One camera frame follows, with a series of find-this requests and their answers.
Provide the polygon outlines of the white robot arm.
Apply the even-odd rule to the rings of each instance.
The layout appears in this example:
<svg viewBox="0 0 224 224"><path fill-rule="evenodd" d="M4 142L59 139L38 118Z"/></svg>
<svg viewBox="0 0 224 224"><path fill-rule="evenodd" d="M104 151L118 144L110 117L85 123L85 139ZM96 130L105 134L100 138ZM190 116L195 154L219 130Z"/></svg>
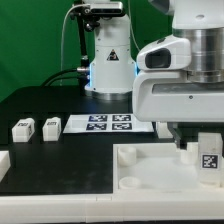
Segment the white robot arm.
<svg viewBox="0 0 224 224"><path fill-rule="evenodd" d="M145 46L133 83L141 121L224 123L224 0L149 0L172 34Z"/></svg>

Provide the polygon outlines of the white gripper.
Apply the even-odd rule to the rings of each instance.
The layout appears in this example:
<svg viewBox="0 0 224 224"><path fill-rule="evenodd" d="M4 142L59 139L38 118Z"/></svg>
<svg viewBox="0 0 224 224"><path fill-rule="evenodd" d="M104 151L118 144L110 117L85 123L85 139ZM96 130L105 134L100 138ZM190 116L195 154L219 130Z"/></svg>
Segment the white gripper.
<svg viewBox="0 0 224 224"><path fill-rule="evenodd" d="M173 35L146 45L137 55L132 108L140 121L168 122L178 149L186 150L191 129L187 123L224 122L224 83L188 79L190 41Z"/></svg>

